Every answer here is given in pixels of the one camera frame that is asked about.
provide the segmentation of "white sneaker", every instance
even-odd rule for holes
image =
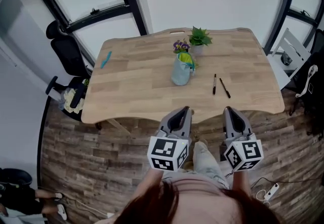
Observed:
[[[59,209],[59,211],[57,213],[61,215],[63,220],[67,220],[67,215],[66,215],[65,208],[64,208],[63,204],[58,204],[57,207]]]
[[[55,199],[54,199],[54,201],[59,201],[62,198],[63,198],[63,194],[61,194],[61,193],[55,193]]]

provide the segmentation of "light blue vase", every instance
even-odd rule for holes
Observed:
[[[180,52],[177,54],[171,79],[176,85],[185,85],[189,82],[190,74],[194,75],[195,66],[192,56],[188,52]]]

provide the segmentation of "wooden floor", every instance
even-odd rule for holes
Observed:
[[[245,112],[257,138],[262,141],[265,156],[259,168],[250,171],[251,184],[262,176],[292,182],[323,175],[324,141],[307,136],[309,118],[302,108],[293,116],[288,115],[294,93],[285,90],[283,98],[286,109],[280,114]],[[42,186],[66,195],[64,204],[69,223],[91,223],[104,218],[98,212],[86,211],[69,198],[105,213],[120,211],[148,169],[147,146],[158,122],[135,119],[120,119],[119,122],[131,132],[130,137],[108,122],[98,131],[94,125],[65,116],[55,102],[50,105],[42,147]],[[224,140],[221,116],[193,125],[192,136],[206,139],[210,151],[219,159],[219,145]],[[225,173],[230,171],[227,162],[220,165]],[[261,180],[253,193],[271,186]],[[271,209],[286,223],[314,223],[324,210],[324,187],[320,180],[280,184],[279,192],[270,203]],[[49,223],[63,222],[58,216],[48,218]]]

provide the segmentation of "black office chair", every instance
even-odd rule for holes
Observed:
[[[49,83],[46,94],[48,95],[52,88],[55,90],[65,90],[68,87],[76,90],[76,93],[70,104],[71,108],[77,107],[81,98],[86,97],[87,85],[86,80],[90,79],[91,71],[85,66],[80,48],[74,39],[74,37],[66,34],[57,21],[50,23],[46,29],[46,36],[51,39],[51,46],[59,57],[65,71],[75,76],[68,86],[62,86],[56,83],[57,76],[54,76]],[[74,120],[81,121],[82,110],[78,114],[72,112],[69,113],[65,109],[62,110],[67,116]]]

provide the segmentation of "small succulent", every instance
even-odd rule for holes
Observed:
[[[201,28],[192,27],[192,35],[189,35],[189,41],[192,45],[206,45],[212,43],[212,38],[208,36],[209,33],[206,33],[206,29],[202,30]]]
[[[177,40],[174,44],[173,44],[173,47],[174,47],[174,53],[177,54],[179,52],[186,52],[187,49],[190,48],[189,44],[187,44],[186,40],[183,39],[183,40]]]

